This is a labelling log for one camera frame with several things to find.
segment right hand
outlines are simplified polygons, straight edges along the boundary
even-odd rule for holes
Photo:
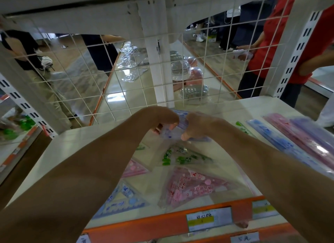
[[[214,117],[210,115],[203,114],[201,112],[190,112],[187,115],[187,120],[189,125],[186,131],[182,134],[181,139],[183,141],[188,140],[189,138],[202,138],[206,136],[208,126],[212,122]],[[174,129],[177,125],[171,125],[170,129]]]
[[[254,45],[244,45],[244,46],[240,46],[240,47],[236,47],[236,49],[244,49],[244,50],[248,50],[249,49],[249,52],[252,53],[253,55],[256,53],[257,49],[254,49],[256,48],[256,46]],[[247,59],[247,55],[240,55],[238,56],[238,59],[241,60],[241,61],[245,61]]]

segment yellow strip on label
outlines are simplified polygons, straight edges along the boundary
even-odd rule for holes
[[[201,224],[207,224],[207,223],[213,223],[214,217],[206,217],[206,218],[199,218],[194,220],[188,221],[188,226],[195,226],[195,225],[201,225]]]
[[[275,211],[275,208],[272,205],[253,208],[253,214],[259,214],[268,211]]]

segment dark clothing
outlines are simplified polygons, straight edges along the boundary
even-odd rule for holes
[[[18,30],[7,30],[6,34],[10,38],[18,39],[26,51],[27,55],[35,54],[35,49],[38,49],[38,44],[35,39],[29,34],[28,32],[18,31]],[[2,44],[6,49],[12,50],[9,44],[6,42],[5,38],[7,38],[6,34],[2,32],[1,39]],[[37,55],[28,56],[29,61],[36,67],[36,69],[41,69],[41,61],[38,59]],[[29,63],[29,61],[22,61],[15,59],[17,63],[22,67],[24,70],[35,70],[35,68]]]
[[[239,87],[238,87],[238,94],[243,99],[250,98],[251,96],[252,97],[260,96],[260,92],[261,92],[264,82],[265,82],[265,78],[259,77],[258,75],[255,75],[253,72],[245,72],[240,81]],[[302,89],[302,84],[287,84],[280,99],[284,101],[286,104],[288,104],[289,106],[294,108],[301,89]]]
[[[225,18],[225,23],[230,24],[231,21],[232,21],[232,24],[239,23],[240,16],[233,17],[233,20],[232,18],[227,18],[227,17]],[[239,24],[224,27],[223,38],[221,39],[220,45],[219,45],[221,46],[223,50],[228,50],[231,47],[234,36],[236,35],[236,30],[238,29],[238,25]]]
[[[98,34],[82,34],[81,36],[86,46],[103,43],[100,35]],[[87,47],[87,49],[98,70],[102,70],[104,72],[111,71],[118,56],[118,52],[113,44],[106,45],[108,53],[106,52],[104,45]]]

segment black shirt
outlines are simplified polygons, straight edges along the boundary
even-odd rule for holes
[[[38,49],[38,44],[35,39],[28,32],[18,31],[18,30],[7,30],[6,33],[11,38],[18,39],[22,45],[27,55],[35,54],[35,49]],[[1,34],[2,44],[6,49],[12,50],[9,44],[6,42],[6,34],[2,32]],[[37,68],[41,68],[41,62],[38,59],[37,55],[28,56],[29,61]],[[24,70],[35,70],[34,67],[29,63],[29,61],[22,61],[15,59],[17,63]]]
[[[81,36],[86,46],[103,43],[100,35],[98,34],[82,34]],[[113,67],[110,63],[110,60],[112,64],[114,65],[116,58],[118,56],[118,52],[113,44],[106,45],[106,49],[110,56],[110,60],[108,58],[108,54],[106,52],[104,45],[87,47],[87,49],[98,70],[102,70],[104,72],[111,71]]]

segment left hand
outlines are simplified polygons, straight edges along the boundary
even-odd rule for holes
[[[179,116],[168,107],[154,106],[144,110],[146,110],[148,117],[152,118],[151,130],[156,134],[160,134],[164,124],[179,124]]]
[[[298,73],[300,76],[306,76],[312,72],[314,72],[318,68],[317,63],[315,59],[307,60],[306,62],[302,63],[301,66],[299,66]]]

